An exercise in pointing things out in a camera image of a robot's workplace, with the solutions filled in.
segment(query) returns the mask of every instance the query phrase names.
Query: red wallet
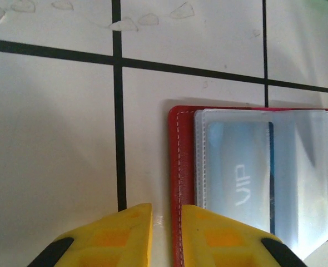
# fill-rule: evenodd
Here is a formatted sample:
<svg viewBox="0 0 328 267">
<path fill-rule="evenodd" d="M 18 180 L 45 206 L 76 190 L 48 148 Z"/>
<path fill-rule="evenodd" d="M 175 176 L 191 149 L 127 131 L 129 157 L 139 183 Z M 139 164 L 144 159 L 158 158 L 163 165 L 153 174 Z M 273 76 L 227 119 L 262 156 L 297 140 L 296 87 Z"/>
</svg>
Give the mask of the red wallet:
<svg viewBox="0 0 328 267">
<path fill-rule="evenodd" d="M 171 227 L 173 265 L 184 266 L 181 206 L 195 204 L 194 113 L 206 108 L 284 111 L 306 108 L 176 106 L 169 113 Z"/>
</svg>

